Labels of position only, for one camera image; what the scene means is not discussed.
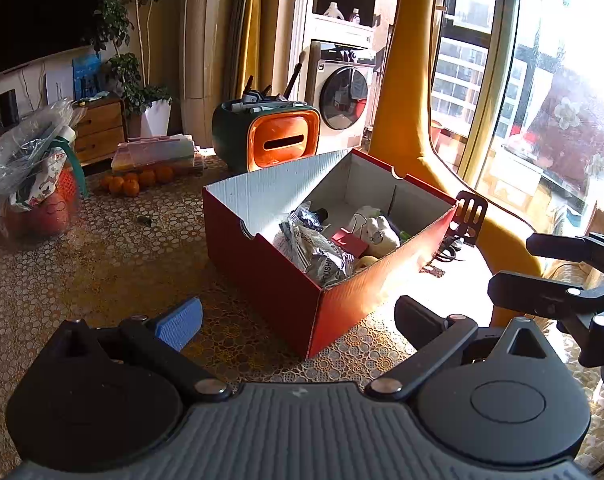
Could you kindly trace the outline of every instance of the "washing machine door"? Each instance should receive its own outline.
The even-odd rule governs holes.
[[[333,130],[353,126],[367,107],[368,84],[354,66],[341,66],[324,82],[318,108],[322,120]]]

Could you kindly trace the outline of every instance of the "pile of oranges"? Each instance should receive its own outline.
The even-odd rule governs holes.
[[[138,196],[140,189],[154,186],[156,183],[168,184],[173,180],[173,168],[158,166],[141,173],[127,173],[124,176],[106,175],[100,181],[100,187],[112,195]]]

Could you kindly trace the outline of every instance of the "box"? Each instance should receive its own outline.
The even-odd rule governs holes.
[[[380,304],[405,292],[440,246],[456,200],[398,178],[359,151],[323,153],[245,173],[203,190],[208,257],[249,297],[272,330],[303,358],[316,355]],[[413,237],[370,267],[326,289],[274,247],[279,223],[300,203],[325,208],[330,238],[363,205],[380,208]]]

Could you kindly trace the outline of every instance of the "white flower pot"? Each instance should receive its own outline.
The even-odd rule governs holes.
[[[167,100],[155,101],[142,114],[140,137],[164,137],[169,129],[171,103]]]

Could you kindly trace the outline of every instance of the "dresser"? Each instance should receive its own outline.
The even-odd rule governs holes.
[[[111,158],[126,138],[124,102],[117,96],[76,105],[86,112],[76,124],[74,150],[83,166]]]

